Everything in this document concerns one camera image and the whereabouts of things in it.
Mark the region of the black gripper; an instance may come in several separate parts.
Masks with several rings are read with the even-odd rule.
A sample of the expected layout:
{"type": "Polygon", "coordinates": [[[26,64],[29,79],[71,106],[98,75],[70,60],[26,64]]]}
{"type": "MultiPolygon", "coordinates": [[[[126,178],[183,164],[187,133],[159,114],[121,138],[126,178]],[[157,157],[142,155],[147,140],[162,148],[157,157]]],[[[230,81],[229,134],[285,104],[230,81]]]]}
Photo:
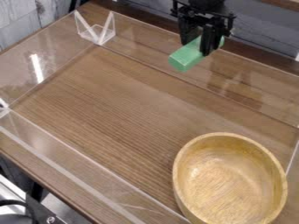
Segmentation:
{"type": "Polygon", "coordinates": [[[201,36],[201,52],[209,56],[234,27],[237,15],[226,0],[173,0],[171,15],[178,18],[182,44],[201,36]]]}

